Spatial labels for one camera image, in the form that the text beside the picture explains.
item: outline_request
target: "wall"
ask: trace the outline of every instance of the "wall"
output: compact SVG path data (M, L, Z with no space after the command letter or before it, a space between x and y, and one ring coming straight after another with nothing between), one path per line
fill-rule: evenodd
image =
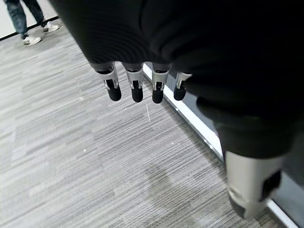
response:
M57 13L55 12L53 7L47 0L37 0L37 2L39 3L39 5L42 8L45 19L49 19L49 18L53 18L53 17L57 16ZM22 1L21 1L21 4L22 4L24 12L27 16L28 27L36 24L36 21L35 21L33 15L30 13L30 11L25 6L25 4ZM13 26L13 23L11 22L8 11L6 9L6 4L2 0L0 0L0 38L7 36L9 34L12 34L14 32L16 32L16 31Z

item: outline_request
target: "striped carpet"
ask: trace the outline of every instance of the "striped carpet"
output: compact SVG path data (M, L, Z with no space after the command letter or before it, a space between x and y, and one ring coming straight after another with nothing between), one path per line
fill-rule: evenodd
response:
M222 164L148 82L133 102L116 63L112 102L64 26L43 38L0 42L1 228L278 227L234 213Z

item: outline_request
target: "black rubber fingertip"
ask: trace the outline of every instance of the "black rubber fingertip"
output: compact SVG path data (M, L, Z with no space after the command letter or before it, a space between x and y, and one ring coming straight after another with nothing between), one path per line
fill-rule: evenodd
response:
M141 102L143 100L143 89L135 88L131 89L132 98L135 102Z
M185 95L186 95L186 89L184 88L178 89L177 87L174 88L173 96L175 100L181 101L182 99L184 99Z
M112 101L119 101L120 98L122 98L122 92L120 91L119 86L117 89L111 88L110 90L108 90L108 93Z
M163 91L162 90L153 90L152 91L152 100L154 103L159 104L163 99Z

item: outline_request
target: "white sneaker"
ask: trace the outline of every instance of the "white sneaker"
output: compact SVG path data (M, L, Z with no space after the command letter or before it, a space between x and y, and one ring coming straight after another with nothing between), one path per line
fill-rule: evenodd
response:
M39 43L41 40L41 37L25 37L25 39L23 40L23 44L31 46Z
M43 28L43 32L53 32L58 30L60 27L59 25L53 25L50 21L46 24L46 26Z

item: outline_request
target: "robotic hand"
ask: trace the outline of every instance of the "robotic hand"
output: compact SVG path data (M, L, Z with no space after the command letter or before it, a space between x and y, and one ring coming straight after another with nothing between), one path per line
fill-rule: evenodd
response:
M142 63L153 62L160 103L169 69L174 98L186 89L218 131L235 211L251 218L280 185L284 158L304 111L303 3L195 0L50 0L112 100L114 61L143 98Z

